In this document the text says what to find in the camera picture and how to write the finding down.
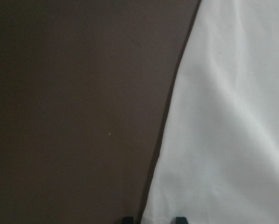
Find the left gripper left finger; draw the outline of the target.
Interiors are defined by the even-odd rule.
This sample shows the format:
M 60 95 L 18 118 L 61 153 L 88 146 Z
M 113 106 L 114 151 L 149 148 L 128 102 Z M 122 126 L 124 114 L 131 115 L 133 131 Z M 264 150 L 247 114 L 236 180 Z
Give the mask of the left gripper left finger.
M 122 224 L 134 224 L 134 218 L 133 217 L 123 217 Z

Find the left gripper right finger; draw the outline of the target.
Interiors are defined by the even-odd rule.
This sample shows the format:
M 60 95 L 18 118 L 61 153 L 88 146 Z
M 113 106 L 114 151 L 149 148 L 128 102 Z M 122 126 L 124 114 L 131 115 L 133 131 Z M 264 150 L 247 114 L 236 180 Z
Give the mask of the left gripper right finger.
M 186 217 L 175 217 L 175 224 L 187 224 Z

